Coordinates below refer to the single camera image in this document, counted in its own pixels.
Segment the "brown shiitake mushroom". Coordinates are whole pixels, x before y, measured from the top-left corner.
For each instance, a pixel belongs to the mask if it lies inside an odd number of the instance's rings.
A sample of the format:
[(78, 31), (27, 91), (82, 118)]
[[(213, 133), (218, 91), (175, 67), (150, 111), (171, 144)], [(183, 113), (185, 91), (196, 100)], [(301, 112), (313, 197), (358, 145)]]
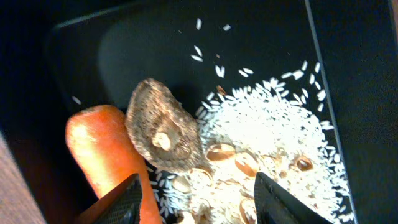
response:
[(160, 81), (146, 78), (135, 87), (125, 126), (137, 152), (167, 172), (187, 172), (204, 158), (198, 126)]

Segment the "orange carrot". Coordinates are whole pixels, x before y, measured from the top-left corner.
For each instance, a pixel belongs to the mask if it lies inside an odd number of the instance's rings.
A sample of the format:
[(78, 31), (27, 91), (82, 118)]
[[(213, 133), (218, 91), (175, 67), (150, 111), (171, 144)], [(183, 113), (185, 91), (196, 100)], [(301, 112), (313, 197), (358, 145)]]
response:
[(82, 110), (66, 123), (66, 145), (98, 199), (130, 175), (139, 174), (142, 187), (140, 222), (161, 224), (145, 160), (129, 138), (125, 119), (125, 114), (113, 105)]

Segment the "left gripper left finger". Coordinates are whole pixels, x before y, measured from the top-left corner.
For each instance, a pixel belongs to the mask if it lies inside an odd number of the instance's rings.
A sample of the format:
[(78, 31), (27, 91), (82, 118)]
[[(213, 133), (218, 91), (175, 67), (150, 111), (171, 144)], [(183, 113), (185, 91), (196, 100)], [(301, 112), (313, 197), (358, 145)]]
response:
[(132, 174), (76, 217), (74, 224), (139, 224), (142, 187)]

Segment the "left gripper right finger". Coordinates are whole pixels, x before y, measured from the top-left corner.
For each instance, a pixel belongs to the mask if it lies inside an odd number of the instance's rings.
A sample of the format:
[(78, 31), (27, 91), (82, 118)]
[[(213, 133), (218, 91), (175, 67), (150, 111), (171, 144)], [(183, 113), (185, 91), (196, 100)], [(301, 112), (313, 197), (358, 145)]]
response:
[(263, 172), (256, 174), (254, 201), (258, 224), (331, 224)]

